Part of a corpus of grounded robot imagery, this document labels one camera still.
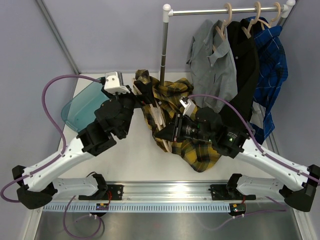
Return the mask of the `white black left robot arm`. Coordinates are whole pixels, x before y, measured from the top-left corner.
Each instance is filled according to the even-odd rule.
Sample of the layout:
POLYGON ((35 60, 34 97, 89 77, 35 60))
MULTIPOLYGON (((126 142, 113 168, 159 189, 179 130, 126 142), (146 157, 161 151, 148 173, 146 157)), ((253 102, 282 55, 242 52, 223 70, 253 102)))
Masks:
POLYGON ((19 184, 18 201, 30 210, 43 207, 55 198, 79 196, 82 200, 101 200, 108 186, 101 174, 84 178, 61 178, 76 165, 90 160, 116 145, 114 138, 127 137, 136 108, 154 102, 152 83, 134 81, 139 94, 126 85, 107 86, 102 92, 108 97, 95 110, 93 122, 82 129, 66 146, 63 153, 52 154, 41 162, 12 169, 13 178, 19 184))

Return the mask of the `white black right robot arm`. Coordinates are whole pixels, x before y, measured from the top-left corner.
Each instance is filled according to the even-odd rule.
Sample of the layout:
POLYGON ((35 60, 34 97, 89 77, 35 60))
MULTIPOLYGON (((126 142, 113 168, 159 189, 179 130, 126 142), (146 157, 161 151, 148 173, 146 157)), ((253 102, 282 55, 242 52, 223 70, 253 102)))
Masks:
POLYGON ((302 212, 312 208, 320 179, 317 165, 301 165, 262 147, 246 132, 224 125, 221 116, 209 107, 197 110, 194 120, 176 114, 174 121, 155 137, 170 142, 187 139, 204 142, 220 155, 251 164, 272 176, 261 178, 234 173, 226 186, 230 198, 255 195, 282 199, 302 212))

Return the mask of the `yellow plaid shirt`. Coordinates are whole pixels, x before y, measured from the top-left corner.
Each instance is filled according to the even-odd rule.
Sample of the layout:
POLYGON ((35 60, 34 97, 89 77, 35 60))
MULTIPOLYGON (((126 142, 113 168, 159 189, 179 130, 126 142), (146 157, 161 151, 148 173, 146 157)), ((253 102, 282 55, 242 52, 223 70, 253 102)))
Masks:
MULTIPOLYGON (((186 78, 174 82, 165 81, 164 85, 161 85, 160 81, 151 76, 146 69, 137 70, 135 79, 144 84, 152 84, 153 96, 161 110, 165 126, 174 120, 175 114, 183 113, 180 98, 190 96, 194 90, 193 85, 186 78)), ((171 142, 170 145, 172 154, 180 156, 199 173, 212 168, 221 157, 210 143, 203 141, 188 138, 182 142, 171 142)))

